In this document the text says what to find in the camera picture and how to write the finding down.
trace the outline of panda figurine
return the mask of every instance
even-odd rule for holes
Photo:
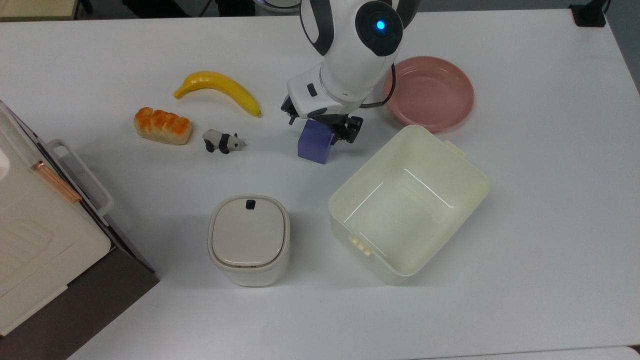
[[[223,154],[228,154],[230,149],[239,150],[246,145],[244,141],[238,139],[237,133],[231,136],[213,129],[204,133],[202,138],[209,152],[220,149]]]

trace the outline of pink bowl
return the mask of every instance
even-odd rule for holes
[[[391,82],[389,72],[386,94]],[[387,104],[404,124],[420,125],[437,133],[465,120],[474,105],[474,88],[465,73],[452,63],[418,56],[396,65],[396,89]]]

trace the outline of bread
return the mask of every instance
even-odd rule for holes
[[[186,144],[193,130],[189,119],[152,108],[140,109],[133,123],[143,138],[172,145]]]

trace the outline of purple cube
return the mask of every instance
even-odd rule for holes
[[[333,134],[326,125],[308,119],[300,139],[298,139],[298,156],[316,163],[326,164],[331,150],[332,138]]]

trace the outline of banana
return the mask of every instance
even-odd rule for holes
[[[242,109],[249,114],[259,117],[262,112],[258,102],[239,83],[236,83],[228,76],[224,76],[214,71],[198,71],[187,76],[184,83],[173,93],[176,99],[180,99],[184,94],[195,90],[210,88],[227,94]]]

